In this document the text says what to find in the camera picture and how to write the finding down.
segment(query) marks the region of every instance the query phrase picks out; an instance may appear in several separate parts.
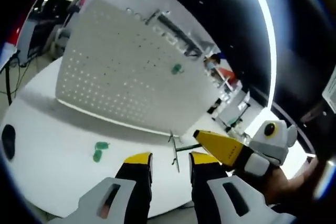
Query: metal bracket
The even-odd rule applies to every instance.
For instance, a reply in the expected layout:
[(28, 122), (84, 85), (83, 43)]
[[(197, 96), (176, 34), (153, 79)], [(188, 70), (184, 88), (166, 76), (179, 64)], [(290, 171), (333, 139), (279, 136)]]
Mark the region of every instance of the metal bracket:
[(188, 150), (192, 150), (192, 149), (195, 149), (195, 148), (199, 148), (199, 147), (202, 147), (201, 144), (194, 144), (194, 145), (189, 145), (189, 146), (185, 146), (185, 147), (180, 147), (180, 148), (176, 148), (176, 143), (175, 143), (175, 137), (174, 137), (174, 134), (172, 131), (170, 131), (170, 137), (169, 137), (169, 140), (168, 140), (168, 143), (173, 140), (173, 148), (174, 148), (174, 159), (173, 159), (173, 163), (172, 165), (176, 164), (176, 168), (177, 168), (177, 171), (180, 172), (180, 165), (179, 165), (179, 159), (177, 157), (177, 153), (178, 152), (182, 152), (182, 151), (188, 151)]

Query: red object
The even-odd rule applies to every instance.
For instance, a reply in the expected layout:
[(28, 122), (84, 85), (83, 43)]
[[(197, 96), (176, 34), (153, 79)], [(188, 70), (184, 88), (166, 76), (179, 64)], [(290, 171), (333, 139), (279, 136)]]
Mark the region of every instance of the red object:
[(229, 84), (232, 85), (234, 83), (236, 83), (238, 80), (236, 78), (235, 73), (233, 73), (232, 71), (229, 71), (225, 68), (219, 68), (218, 71), (224, 76), (224, 77), (230, 77), (229, 78)]
[(18, 41), (19, 36), (20, 36), (20, 32), (22, 30), (22, 27), (23, 27), (29, 13), (30, 13), (31, 8), (35, 5), (35, 1), (36, 0), (32, 0), (31, 5), (29, 5), (27, 7), (27, 9), (23, 13), (21, 13), (21, 15), (19, 16), (19, 19), (18, 19), (17, 23), (15, 24), (12, 32), (10, 33), (10, 35), (7, 39), (8, 43), (11, 43), (14, 46), (16, 46), (17, 41)]

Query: white table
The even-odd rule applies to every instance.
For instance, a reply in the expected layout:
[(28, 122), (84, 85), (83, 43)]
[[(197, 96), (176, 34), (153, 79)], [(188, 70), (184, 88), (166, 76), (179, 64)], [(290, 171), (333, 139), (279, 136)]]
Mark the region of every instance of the white table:
[[(78, 207), (79, 198), (106, 177), (114, 177), (123, 161), (136, 153), (153, 153), (153, 217), (191, 200), (188, 152), (179, 153), (181, 172), (171, 165), (168, 137), (115, 125), (68, 108), (55, 99), (61, 59), (50, 64), (22, 89), (9, 107), (6, 124), (16, 130), (15, 156), (6, 162), (23, 196), (38, 208), (65, 217)], [(195, 129), (225, 134), (205, 114), (181, 137), (195, 144)], [(110, 143), (99, 163), (92, 160), (98, 141)]]

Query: human hand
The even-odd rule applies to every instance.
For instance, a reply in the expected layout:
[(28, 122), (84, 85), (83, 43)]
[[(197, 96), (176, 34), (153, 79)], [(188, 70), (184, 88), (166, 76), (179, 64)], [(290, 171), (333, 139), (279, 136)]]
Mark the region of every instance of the human hand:
[(281, 203), (285, 198), (293, 195), (311, 176), (317, 164), (318, 159), (314, 158), (302, 174), (292, 179), (287, 179), (280, 167), (273, 168), (271, 172), (262, 177), (241, 171), (235, 171), (235, 175), (261, 192), (266, 204), (271, 205)]

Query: floor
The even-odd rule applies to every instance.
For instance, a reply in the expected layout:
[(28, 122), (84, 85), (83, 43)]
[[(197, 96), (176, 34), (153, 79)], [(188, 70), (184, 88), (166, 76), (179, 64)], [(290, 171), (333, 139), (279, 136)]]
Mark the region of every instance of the floor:
[[(42, 55), (33, 59), (30, 64), (25, 68), (20, 68), (18, 65), (13, 65), (10, 68), (9, 79), (10, 79), (10, 90), (12, 92), (12, 100), (15, 97), (15, 91), (17, 93), (40, 71), (42, 71), (46, 66), (52, 62), (52, 58), (49, 54)], [(8, 99), (6, 95), (6, 84), (5, 84), (5, 71), (0, 74), (0, 122), (2, 121), (7, 109), (8, 109)], [(28, 207), (32, 212), (42, 221), (46, 223), (49, 220), (54, 219), (53, 216), (43, 210), (35, 207), (30, 202), (26, 202)], [(153, 217), (148, 220), (149, 224), (166, 224), (166, 223), (176, 223), (176, 224), (195, 224), (197, 223), (196, 213), (192, 207), (192, 203), (183, 206), (182, 208), (175, 209), (166, 214)]]

